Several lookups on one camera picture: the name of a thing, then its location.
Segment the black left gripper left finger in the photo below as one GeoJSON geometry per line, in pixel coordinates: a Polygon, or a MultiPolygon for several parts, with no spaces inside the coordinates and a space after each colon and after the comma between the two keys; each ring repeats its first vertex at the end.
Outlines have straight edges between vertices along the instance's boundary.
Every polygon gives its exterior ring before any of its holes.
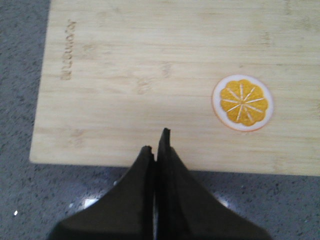
{"type": "Polygon", "coordinates": [[[50,240],[152,240],[155,159],[150,146],[101,199],[56,224],[50,240]]]}

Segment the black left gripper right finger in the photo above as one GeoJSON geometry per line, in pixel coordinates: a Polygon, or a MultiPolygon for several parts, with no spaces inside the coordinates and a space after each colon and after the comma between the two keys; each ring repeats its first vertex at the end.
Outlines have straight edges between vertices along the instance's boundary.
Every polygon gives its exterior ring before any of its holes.
{"type": "Polygon", "coordinates": [[[193,177],[164,128],[157,153],[159,240],[270,240],[269,233],[221,204],[193,177]]]}

